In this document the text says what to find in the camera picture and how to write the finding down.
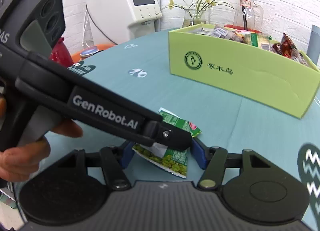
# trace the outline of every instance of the round table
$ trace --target round table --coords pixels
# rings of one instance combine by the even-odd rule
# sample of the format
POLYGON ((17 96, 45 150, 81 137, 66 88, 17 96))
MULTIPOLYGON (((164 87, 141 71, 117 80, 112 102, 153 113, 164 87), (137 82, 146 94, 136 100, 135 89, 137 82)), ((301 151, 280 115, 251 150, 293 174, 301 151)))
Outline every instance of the round table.
MULTIPOLYGON (((199 139, 206 146, 220 146, 230 153, 252 149, 299 180, 297 155, 300 147, 306 142, 320 144, 319 92, 304 117, 297 119, 225 90, 171 75, 167 31, 112 47, 87 58, 84 64, 96 66, 84 77, 150 110, 157 112, 163 107, 196 124, 202 130, 199 139)), ((96 152, 124 141, 79 124, 84 130, 82 138, 66 138, 51 132, 46 135, 52 151, 40 170, 75 148, 96 152)), ((104 182, 100 169, 90 168, 88 172, 104 182)), ((187 180, 197 183, 202 172, 189 154, 187 180)), ((238 172, 238 169, 227 169, 224 182, 238 172)), ((182 180, 138 155, 133 157, 125 173, 132 183, 135 180, 182 180)), ((310 207, 303 221, 317 230, 310 207)))

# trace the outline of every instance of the box logo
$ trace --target box logo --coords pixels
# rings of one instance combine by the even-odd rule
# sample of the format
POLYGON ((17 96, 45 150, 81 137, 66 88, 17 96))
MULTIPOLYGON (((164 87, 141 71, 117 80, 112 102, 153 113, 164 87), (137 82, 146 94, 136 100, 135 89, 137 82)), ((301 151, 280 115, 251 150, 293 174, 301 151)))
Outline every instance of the box logo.
POLYGON ((200 69, 202 66, 201 56, 197 52, 188 52, 184 56, 184 61, 190 69, 200 69))

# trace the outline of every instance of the metal screw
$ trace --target metal screw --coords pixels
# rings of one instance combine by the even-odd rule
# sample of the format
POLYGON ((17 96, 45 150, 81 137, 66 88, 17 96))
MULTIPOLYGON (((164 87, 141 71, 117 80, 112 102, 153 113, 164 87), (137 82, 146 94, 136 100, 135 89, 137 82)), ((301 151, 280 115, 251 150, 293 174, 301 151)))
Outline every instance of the metal screw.
POLYGON ((216 182, 211 179, 204 179, 200 182, 200 186, 203 188, 213 188, 216 182))
POLYGON ((128 183, 125 180, 116 179, 112 185, 115 188, 126 188, 128 186, 128 183))
POLYGON ((169 137, 169 132, 168 131, 164 131, 163 132, 163 137, 164 138, 168 138, 169 137))

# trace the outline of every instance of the finger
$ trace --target finger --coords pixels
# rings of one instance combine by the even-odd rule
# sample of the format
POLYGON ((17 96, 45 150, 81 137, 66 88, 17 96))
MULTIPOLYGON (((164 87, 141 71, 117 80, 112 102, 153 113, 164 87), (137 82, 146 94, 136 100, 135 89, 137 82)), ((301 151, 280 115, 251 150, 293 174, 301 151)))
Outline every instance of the finger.
POLYGON ((4 98, 0 98, 0 117, 5 115, 5 110, 7 108, 7 102, 4 98))
POLYGON ((75 122, 71 119, 65 119, 59 124, 58 126, 54 127, 52 132, 61 134, 68 137, 82 137, 83 131, 80 126, 78 126, 75 122))
POLYGON ((42 159, 48 157, 50 154, 50 145, 46 138, 30 143, 21 147, 14 147, 4 151, 3 153, 3 166, 31 166, 38 164, 42 159))
POLYGON ((10 182, 20 182, 29 179, 30 175, 23 175, 18 173, 9 172, 0 167, 0 178, 10 182))
POLYGON ((31 166, 5 165, 2 168, 10 173, 29 175, 39 170, 39 163, 31 166))

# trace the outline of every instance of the candy wrapper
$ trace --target candy wrapper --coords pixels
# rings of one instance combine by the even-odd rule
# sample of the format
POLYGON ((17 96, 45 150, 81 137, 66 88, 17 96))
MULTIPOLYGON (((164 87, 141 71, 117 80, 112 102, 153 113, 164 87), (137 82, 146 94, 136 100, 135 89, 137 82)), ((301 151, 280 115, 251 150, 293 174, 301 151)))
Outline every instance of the candy wrapper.
POLYGON ((305 61, 303 56, 299 53, 293 41, 285 33, 283 34, 281 43, 274 44, 273 49, 275 50, 276 53, 309 67, 309 64, 305 61))
POLYGON ((272 52, 270 46, 270 36, 263 33, 251 33, 244 36, 246 44, 258 47, 259 49, 272 52))
POLYGON ((222 26, 219 26, 219 25, 216 25, 213 32, 208 33, 207 35, 221 38, 221 39, 244 43, 244 39, 242 36, 238 36, 233 31, 230 31, 230 30, 228 30, 222 26))
MULTIPOLYGON (((192 137, 196 137, 201 133, 201 130, 195 124, 179 118, 168 110, 161 108, 159 114, 163 117, 164 122, 189 131, 192 137)), ((187 177, 188 150, 179 152, 168 149, 167 146, 158 143, 153 144, 152 147, 136 144, 132 149, 161 169, 181 178, 187 177)))
POLYGON ((200 28, 197 28, 193 31, 189 31, 189 33, 200 34, 200 35, 209 35, 212 31, 213 31, 213 29, 200 27, 200 28))

